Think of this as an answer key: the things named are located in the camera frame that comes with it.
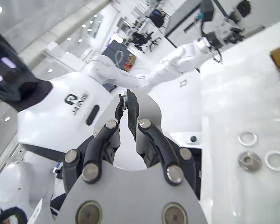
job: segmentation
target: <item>ceiling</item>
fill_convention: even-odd
[[[89,0],[0,0],[0,33],[23,50]]]

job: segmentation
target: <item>jarvis logo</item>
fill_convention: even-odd
[[[74,112],[74,115],[77,114],[77,112],[79,111],[79,109],[81,108],[81,106],[83,105],[83,103],[85,102],[85,100],[88,98],[88,94],[84,93],[82,95],[82,97],[80,98],[80,100],[76,103],[76,105],[74,106],[74,109],[72,110]]]
[[[69,104],[69,105],[73,105],[74,104],[74,102],[73,101],[75,101],[75,100],[77,100],[78,99],[78,97],[77,96],[75,96],[75,95],[73,95],[73,94],[69,94],[67,97],[66,97],[66,99],[64,100],[67,104]]]

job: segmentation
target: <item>black slot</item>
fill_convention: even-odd
[[[92,124],[92,122],[94,121],[98,111],[100,110],[100,106],[98,106],[97,104],[94,105],[90,115],[88,116],[87,120],[86,120],[86,124],[88,126],[90,126]]]

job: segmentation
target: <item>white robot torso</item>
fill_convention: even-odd
[[[79,72],[50,82],[53,88],[44,100],[19,112],[18,140],[66,153],[92,135],[95,120],[112,96],[94,79]]]

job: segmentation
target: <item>textured gripper pad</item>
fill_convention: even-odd
[[[127,122],[129,125],[129,130],[134,136],[136,141],[136,130],[137,130],[137,118],[139,116],[139,104],[137,97],[129,89],[127,90]]]
[[[117,107],[116,107],[116,110],[115,110],[115,118],[117,119],[117,123],[118,123],[118,129],[120,131],[120,120],[123,116],[123,101],[122,101],[122,96],[121,94],[119,94],[119,98],[120,98],[120,102],[118,103]]]

